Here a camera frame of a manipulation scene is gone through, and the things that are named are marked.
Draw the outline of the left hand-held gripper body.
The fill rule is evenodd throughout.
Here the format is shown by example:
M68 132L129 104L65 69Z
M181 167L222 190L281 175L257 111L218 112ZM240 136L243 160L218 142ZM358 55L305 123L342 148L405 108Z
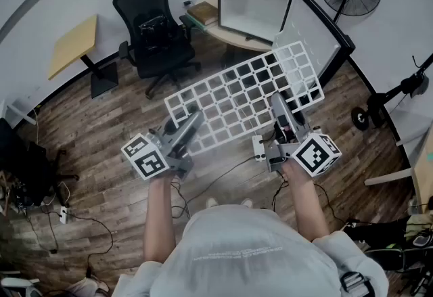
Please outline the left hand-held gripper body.
M184 180L193 167L187 151L192 139L192 127L173 132L159 127L150 129L146 135L137 134L121 148L121 152L143 180L168 170Z

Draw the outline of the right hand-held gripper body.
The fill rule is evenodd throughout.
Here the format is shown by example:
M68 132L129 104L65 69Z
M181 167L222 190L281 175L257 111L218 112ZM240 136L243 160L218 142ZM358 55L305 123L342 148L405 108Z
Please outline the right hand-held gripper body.
M289 131L274 126L275 139L267 146L267 167L270 172L281 172L282 164L293 159L312 177L323 174L341 151L329 135L319 127L306 124Z

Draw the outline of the white wire fridge shelf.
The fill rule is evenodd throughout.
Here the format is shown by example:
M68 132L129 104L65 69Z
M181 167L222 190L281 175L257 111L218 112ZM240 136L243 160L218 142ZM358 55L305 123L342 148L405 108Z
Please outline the white wire fridge shelf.
M323 100L312 61L297 41L260 54L198 81L164 102L179 127L198 109L204 121L192 142L192 156L204 153L274 122L271 96L280 92L293 112Z

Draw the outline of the person's right forearm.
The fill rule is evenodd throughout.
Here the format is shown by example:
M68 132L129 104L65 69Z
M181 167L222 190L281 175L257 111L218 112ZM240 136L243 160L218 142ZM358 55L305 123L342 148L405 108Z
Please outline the person's right forearm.
M312 242L330 234L311 176L295 161L285 161L281 170L292 193L299 234Z

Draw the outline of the person's left forearm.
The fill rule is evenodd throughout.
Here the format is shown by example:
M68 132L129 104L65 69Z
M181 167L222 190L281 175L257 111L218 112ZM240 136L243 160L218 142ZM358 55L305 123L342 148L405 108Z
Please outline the person's left forearm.
M172 219L171 182L173 172L164 172L150 182L143 234L145 262L164 263L175 249L175 229Z

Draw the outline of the white mini-fridge door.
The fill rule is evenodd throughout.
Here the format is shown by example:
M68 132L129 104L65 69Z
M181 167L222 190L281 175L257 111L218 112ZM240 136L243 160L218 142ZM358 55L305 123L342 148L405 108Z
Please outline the white mini-fridge door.
M272 44L277 90L303 110L324 98L323 87L355 49L352 41L313 0L290 0Z

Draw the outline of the round wooden table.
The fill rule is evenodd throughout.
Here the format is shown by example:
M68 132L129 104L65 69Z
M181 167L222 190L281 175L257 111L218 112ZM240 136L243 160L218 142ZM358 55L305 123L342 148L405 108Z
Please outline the round wooden table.
M218 6L218 0L197 0L196 3L200 3L202 1L206 1L215 7ZM234 47L258 51L260 53L271 50L271 44L269 43L252 39L238 32L226 30L217 25L207 28L206 32L214 38Z

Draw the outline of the black coat rack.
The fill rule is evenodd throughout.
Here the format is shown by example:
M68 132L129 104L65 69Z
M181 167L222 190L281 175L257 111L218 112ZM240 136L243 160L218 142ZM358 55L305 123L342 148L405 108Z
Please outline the black coat rack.
M398 94L402 93L404 99L407 95L410 95L410 98L414 98L426 92L430 81L426 76L426 70L433 64L433 53L421 66L416 64L414 56L412 56L412 59L417 67L415 73L408 78L404 78L399 85L386 93L374 93L371 95L367 100L366 110L360 107L352 109L352 122L358 130L366 131L369 128L369 121L372 121L375 128L380 128L385 122L385 119L380 115L382 108Z

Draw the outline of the pale green flat box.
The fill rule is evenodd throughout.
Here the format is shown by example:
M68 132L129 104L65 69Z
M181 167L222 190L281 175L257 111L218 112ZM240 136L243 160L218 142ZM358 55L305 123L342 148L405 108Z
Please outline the pale green flat box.
M197 19L195 19L193 16L189 15L188 13L185 14L185 16L201 31L206 32L209 28L212 28L215 26L215 22L209 23L207 25L200 23Z

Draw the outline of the light wooden desk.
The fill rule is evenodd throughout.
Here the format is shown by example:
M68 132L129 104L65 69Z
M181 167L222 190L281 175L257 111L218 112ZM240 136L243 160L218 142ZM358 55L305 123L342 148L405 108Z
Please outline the light wooden desk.
M430 211L428 204L430 199L433 199L433 122L427 131L420 131L412 138L398 141L396 145L409 143L418 137L423 137L424 140L413 166L387 175L366 179L364 185L379 185L411 177L416 201L409 208L418 214L423 214Z

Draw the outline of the brown book with gold emblem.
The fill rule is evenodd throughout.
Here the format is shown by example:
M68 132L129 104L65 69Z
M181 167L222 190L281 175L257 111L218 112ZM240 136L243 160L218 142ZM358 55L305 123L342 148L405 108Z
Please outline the brown book with gold emblem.
M218 9L207 1L191 6L187 13L205 26L218 21Z

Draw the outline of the cluttered black swivel chair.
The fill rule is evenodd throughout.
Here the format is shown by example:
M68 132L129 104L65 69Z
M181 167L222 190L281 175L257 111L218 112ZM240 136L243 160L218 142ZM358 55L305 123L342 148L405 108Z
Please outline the cluttered black swivel chair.
M25 206L40 206L43 199L54 191L61 206L68 207L59 184L66 179L79 180L78 175L61 175L60 158L66 150L58 150L54 160L49 160L46 149L31 141L25 144L6 119L0 118L0 170L18 180L14 194Z

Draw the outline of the person's grey shirt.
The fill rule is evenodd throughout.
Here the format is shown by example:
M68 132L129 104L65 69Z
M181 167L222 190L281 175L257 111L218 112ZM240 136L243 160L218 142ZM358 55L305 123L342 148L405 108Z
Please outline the person's grey shirt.
M122 275L112 297L342 297L348 272L387 297L384 270L344 232L308 241L270 210L222 205L193 215L168 258Z

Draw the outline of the small wooden side table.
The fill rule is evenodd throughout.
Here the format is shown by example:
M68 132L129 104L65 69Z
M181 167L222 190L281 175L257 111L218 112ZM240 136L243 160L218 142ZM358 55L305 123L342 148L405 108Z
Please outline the small wooden side table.
M92 99L118 86L116 62L99 68L88 56L95 48L96 32L97 15L93 15L56 41L48 71L49 81L75 61L81 60L91 71Z

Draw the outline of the white metal frame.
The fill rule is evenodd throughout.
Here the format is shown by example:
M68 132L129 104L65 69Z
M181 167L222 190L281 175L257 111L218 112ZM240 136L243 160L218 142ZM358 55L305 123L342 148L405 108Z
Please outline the white metal frame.
M3 100L0 102L0 118L3 118L7 123L14 128L16 124L12 123L12 116L18 117L20 120L25 120L26 122L36 126L37 122L32 119L29 115L25 114L23 111L19 110L9 101Z

